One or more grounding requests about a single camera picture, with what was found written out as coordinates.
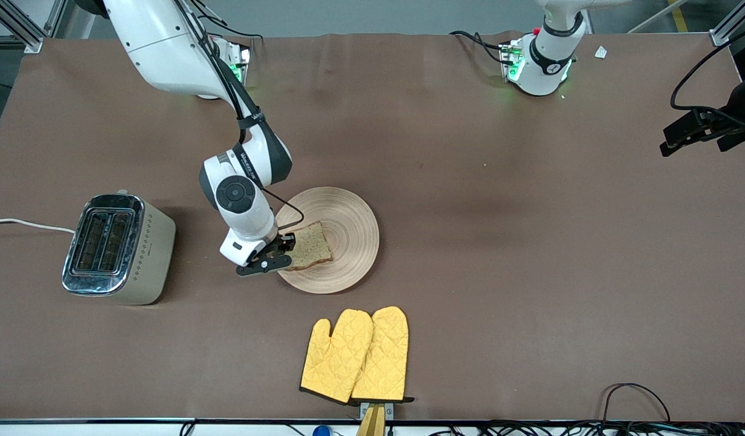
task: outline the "white cable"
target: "white cable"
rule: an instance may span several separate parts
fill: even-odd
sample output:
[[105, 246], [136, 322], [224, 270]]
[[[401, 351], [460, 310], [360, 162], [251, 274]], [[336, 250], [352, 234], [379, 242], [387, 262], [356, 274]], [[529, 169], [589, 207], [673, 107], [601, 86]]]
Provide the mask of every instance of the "white cable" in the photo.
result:
[[0, 218], [0, 224], [1, 223], [24, 224], [26, 226], [38, 227], [40, 229], [47, 229], [48, 231], [60, 231], [60, 232], [68, 232], [70, 234], [76, 234], [76, 232], [72, 231], [71, 229], [66, 229], [65, 227], [45, 226], [43, 224], [37, 224], [37, 223], [31, 223], [29, 221], [18, 220], [17, 218]]

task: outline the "robotic arm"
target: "robotic arm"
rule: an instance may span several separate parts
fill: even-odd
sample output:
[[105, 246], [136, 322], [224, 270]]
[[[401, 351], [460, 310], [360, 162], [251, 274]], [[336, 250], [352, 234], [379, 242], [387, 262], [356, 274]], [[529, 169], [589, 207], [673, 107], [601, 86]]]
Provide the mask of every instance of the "robotic arm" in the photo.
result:
[[502, 47], [508, 82], [533, 96], [547, 96], [566, 80], [574, 50], [586, 32], [583, 9], [622, 5], [630, 0], [536, 0], [545, 10], [541, 30]]
[[[262, 189], [289, 176], [292, 158], [231, 69], [240, 47], [209, 36], [184, 0], [104, 3], [128, 57], [149, 85], [219, 97], [236, 111], [239, 141], [200, 169], [206, 198], [230, 227], [220, 253], [239, 266], [240, 276], [291, 265], [286, 251], [294, 247], [293, 234], [279, 235]], [[251, 139], [244, 142], [246, 131]]]

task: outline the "brown tabletop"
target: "brown tabletop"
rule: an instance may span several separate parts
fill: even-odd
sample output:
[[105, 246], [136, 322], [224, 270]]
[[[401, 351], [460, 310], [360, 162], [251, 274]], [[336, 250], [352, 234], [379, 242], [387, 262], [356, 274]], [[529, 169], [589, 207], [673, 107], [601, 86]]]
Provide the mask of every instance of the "brown tabletop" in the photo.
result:
[[[295, 162], [273, 190], [346, 188], [380, 223], [372, 271], [315, 296], [217, 251], [197, 172], [237, 138], [225, 103], [151, 88], [118, 41], [48, 39], [1, 119], [0, 217], [74, 227], [126, 188], [176, 248], [159, 304], [116, 306], [62, 289], [68, 234], [0, 226], [0, 417], [356, 416], [297, 390], [311, 326], [397, 305], [417, 398], [400, 418], [595, 418], [633, 381], [675, 420], [745, 420], [745, 147], [658, 151], [710, 48], [588, 36], [570, 80], [529, 97], [452, 36], [258, 42], [248, 85]], [[683, 101], [737, 83], [722, 53]], [[610, 416], [661, 418], [634, 392]]]

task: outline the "gray floor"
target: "gray floor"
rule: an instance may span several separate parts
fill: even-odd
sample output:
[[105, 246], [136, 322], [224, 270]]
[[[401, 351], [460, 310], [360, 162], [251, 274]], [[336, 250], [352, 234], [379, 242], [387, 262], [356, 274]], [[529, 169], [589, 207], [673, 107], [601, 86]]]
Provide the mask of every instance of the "gray floor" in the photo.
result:
[[[503, 30], [530, 31], [542, 22], [542, 11], [531, 0], [206, 0], [229, 25], [266, 37], [317, 36], [326, 33], [445, 34], [467, 30], [483, 34]], [[691, 32], [714, 27], [738, 0], [690, 0], [683, 6]], [[633, 0], [617, 8], [591, 11], [596, 33], [624, 33], [668, 5], [667, 0]], [[90, 19], [79, 9], [66, 14], [65, 37], [116, 38], [110, 22]], [[209, 30], [226, 33], [215, 25]], [[671, 15], [647, 32], [677, 32]], [[0, 82], [12, 85], [21, 50], [0, 50]], [[0, 117], [9, 89], [0, 86]]]

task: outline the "round plate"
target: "round plate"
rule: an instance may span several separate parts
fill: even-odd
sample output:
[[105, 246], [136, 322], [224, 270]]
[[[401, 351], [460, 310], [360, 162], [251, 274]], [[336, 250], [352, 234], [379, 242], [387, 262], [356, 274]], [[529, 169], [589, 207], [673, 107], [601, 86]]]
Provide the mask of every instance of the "round plate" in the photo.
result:
[[[305, 292], [331, 294], [348, 289], [367, 274], [378, 255], [380, 232], [373, 210], [363, 199], [341, 188], [325, 187], [303, 191], [289, 203], [303, 211], [305, 220], [283, 232], [321, 221], [333, 260], [300, 271], [278, 271], [284, 280]], [[276, 215], [279, 223], [298, 218], [288, 206]]]

